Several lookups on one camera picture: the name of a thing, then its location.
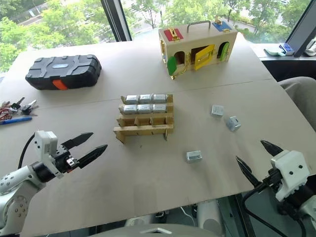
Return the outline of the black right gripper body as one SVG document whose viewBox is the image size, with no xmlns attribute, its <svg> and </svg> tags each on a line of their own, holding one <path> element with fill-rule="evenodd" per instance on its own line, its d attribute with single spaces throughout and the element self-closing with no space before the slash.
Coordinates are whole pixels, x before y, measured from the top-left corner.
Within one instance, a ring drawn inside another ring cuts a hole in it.
<svg viewBox="0 0 316 237">
<path fill-rule="evenodd" d="M 282 179 L 282 174 L 279 169 L 270 169 L 268 171 L 268 176 L 266 176 L 263 180 L 262 183 L 264 184 L 261 190 L 264 190 L 267 187 L 273 187 L 273 186 L 279 186 L 281 183 Z"/>
</svg>

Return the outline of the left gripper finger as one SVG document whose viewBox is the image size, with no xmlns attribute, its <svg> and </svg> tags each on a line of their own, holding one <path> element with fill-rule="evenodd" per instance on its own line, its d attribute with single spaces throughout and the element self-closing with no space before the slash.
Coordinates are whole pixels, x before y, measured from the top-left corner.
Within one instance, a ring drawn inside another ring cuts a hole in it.
<svg viewBox="0 0 316 237">
<path fill-rule="evenodd" d="M 79 168 L 84 168 L 94 160 L 96 160 L 99 156 L 102 155 L 102 153 L 107 149 L 108 145 L 102 145 L 99 147 L 96 147 L 94 150 L 83 156 L 78 160 L 78 167 Z"/>
<path fill-rule="evenodd" d="M 66 149 L 70 150 L 73 147 L 77 147 L 77 146 L 81 145 L 82 143 L 86 142 L 92 135 L 93 135 L 93 132 L 82 133 L 73 139 L 67 140 L 66 142 L 62 143 L 61 145 L 63 147 L 65 147 Z"/>
</svg>

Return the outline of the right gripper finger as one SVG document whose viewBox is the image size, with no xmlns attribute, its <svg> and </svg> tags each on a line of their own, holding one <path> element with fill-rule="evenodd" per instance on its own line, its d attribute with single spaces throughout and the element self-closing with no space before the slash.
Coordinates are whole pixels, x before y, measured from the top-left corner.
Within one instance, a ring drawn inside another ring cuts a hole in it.
<svg viewBox="0 0 316 237">
<path fill-rule="evenodd" d="M 251 168 L 238 156 L 236 156 L 237 163 L 244 174 L 244 176 L 247 178 L 247 180 L 254 186 L 257 187 L 261 184 L 261 182 L 252 174 Z"/>
<path fill-rule="evenodd" d="M 283 149 L 280 148 L 279 146 L 270 143 L 269 141 L 266 140 L 261 140 L 260 141 L 261 144 L 263 145 L 263 147 L 265 148 L 265 150 L 272 155 L 273 157 L 277 156 L 278 154 L 280 154 L 281 152 L 283 152 Z"/>
</svg>

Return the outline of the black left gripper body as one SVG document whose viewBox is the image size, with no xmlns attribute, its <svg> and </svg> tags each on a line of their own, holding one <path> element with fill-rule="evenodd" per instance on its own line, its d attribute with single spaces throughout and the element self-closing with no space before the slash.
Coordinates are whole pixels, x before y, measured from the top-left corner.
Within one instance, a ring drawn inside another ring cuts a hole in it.
<svg viewBox="0 0 316 237">
<path fill-rule="evenodd" d="M 52 155 L 53 162 L 62 174 L 69 173 L 78 167 L 79 162 L 73 158 L 70 151 L 63 145 L 57 147 L 56 153 Z"/>
</svg>

